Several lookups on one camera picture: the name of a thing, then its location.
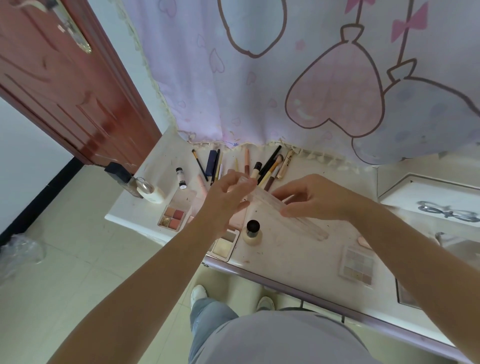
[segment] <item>black bottle cap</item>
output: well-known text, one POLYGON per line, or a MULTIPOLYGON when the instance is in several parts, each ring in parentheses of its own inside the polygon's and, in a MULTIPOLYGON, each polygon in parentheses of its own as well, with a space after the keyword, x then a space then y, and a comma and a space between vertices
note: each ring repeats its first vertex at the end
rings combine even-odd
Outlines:
POLYGON ((128 183, 132 179, 132 174, 119 163, 110 162, 104 169, 114 180, 120 183, 128 183))
POLYGON ((247 222, 247 231, 258 233, 260 230, 260 223, 257 220, 250 220, 247 222))

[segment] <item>person's right hand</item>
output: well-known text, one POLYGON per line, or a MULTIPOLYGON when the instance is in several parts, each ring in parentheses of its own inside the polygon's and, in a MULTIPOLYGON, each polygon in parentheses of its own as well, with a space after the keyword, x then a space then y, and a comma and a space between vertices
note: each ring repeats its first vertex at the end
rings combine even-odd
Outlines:
POLYGON ((272 192, 287 206, 280 211, 285 217, 309 217, 322 220, 350 220, 359 205, 369 200, 318 174, 291 181, 272 192))

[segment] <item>hand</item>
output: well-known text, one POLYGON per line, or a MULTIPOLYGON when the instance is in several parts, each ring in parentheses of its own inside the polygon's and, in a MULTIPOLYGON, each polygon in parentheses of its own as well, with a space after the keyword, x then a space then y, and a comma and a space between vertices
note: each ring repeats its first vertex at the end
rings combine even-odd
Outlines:
POLYGON ((250 204, 249 201, 242 200, 255 189, 257 181, 249 178, 247 182, 236 185, 241 176, 248 178, 243 173, 231 171, 216 181, 210 187, 205 202, 194 219, 195 221, 200 218, 205 228, 213 229, 216 237, 220 237, 227 230, 233 214, 250 204))
POLYGON ((322 220, 350 220, 359 205, 370 201, 318 174, 291 181, 272 195, 282 201, 288 198, 282 216, 322 220))

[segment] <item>black baseboard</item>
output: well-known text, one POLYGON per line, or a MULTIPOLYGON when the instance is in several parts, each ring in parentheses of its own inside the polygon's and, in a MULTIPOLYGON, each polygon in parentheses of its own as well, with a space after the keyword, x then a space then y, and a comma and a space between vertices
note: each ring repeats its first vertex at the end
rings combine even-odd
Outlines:
POLYGON ((8 243, 12 235, 25 232, 83 166, 84 164, 79 159, 73 157, 7 229, 0 234, 0 246, 8 243))

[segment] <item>clear plastic pencil case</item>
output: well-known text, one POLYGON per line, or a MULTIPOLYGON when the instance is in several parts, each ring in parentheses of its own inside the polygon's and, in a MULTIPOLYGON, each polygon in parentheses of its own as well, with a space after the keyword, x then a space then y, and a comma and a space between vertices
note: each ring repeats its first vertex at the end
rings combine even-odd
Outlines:
MULTIPOLYGON (((238 183, 247 181, 246 177, 240 177, 238 183)), ((275 211, 275 217, 280 219, 282 224, 289 225, 291 228, 300 230, 304 234, 314 238, 316 240, 322 241, 328 238, 328 233, 315 225, 313 222, 307 218, 286 218, 280 215, 280 210, 283 209, 286 205, 273 197, 269 192, 265 191, 263 188, 255 187, 250 196, 258 199, 264 204, 270 206, 275 211)))

